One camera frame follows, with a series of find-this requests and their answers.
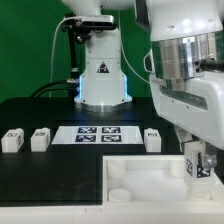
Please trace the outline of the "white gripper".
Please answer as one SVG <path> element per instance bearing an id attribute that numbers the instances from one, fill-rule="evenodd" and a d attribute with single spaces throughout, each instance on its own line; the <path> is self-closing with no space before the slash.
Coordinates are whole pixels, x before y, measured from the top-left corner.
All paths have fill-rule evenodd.
<path id="1" fill-rule="evenodd" d="M 180 151 L 193 140 L 193 134 L 202 139 L 202 167 L 216 167 L 217 148 L 224 150 L 224 74 L 205 73 L 188 79 L 183 92 L 166 93 L 165 82 L 154 74 L 150 75 L 150 84 L 157 114 L 178 126 L 174 130 Z"/>

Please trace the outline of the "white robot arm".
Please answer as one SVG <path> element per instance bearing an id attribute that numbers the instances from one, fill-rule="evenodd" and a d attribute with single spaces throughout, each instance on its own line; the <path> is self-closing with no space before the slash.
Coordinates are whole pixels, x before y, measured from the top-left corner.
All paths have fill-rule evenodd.
<path id="1" fill-rule="evenodd" d="M 133 8 L 150 33 L 145 57 L 156 112 L 175 125 L 182 149 L 199 139 L 199 164 L 217 165 L 224 149 L 224 0 L 61 0 L 86 43 L 86 68 L 76 102 L 102 109 L 122 105 L 120 33 L 106 10 Z"/>

